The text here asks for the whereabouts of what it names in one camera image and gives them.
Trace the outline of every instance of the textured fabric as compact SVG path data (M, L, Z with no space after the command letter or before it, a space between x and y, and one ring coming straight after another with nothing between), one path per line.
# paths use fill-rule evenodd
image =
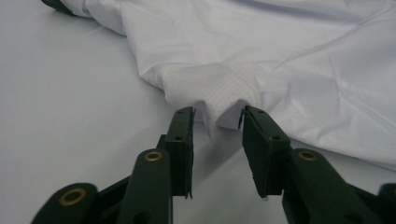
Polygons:
M125 34L140 76L210 135L264 109L307 144L396 164L391 0L63 0Z

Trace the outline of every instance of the wrinkled fabric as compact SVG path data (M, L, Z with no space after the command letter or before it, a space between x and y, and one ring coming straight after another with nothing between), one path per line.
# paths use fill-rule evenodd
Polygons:
M210 135L244 105L288 134L396 164L392 0L62 0L126 35L139 75Z

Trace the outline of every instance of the white fabric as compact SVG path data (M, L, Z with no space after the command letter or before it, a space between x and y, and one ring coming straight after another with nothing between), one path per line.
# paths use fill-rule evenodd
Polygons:
M63 0L126 34L140 76L209 134L264 109L316 147L396 164L391 0Z

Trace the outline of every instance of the white table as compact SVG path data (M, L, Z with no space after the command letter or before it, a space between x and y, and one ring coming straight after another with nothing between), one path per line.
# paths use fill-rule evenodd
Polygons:
M126 38L94 20L5 0L0 28L0 223L29 223L64 186L104 189L129 175L177 108L139 78ZM396 182L391 170L317 150L362 189ZM286 223L280 197L256 193L240 132L210 140L195 123L194 151L194 197L174 199L175 224Z

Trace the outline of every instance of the white cloth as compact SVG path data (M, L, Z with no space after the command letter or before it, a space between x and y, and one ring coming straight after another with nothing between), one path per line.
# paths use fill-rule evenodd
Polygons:
M392 0L62 0L126 35L140 76L209 134L243 105L292 138L396 164Z

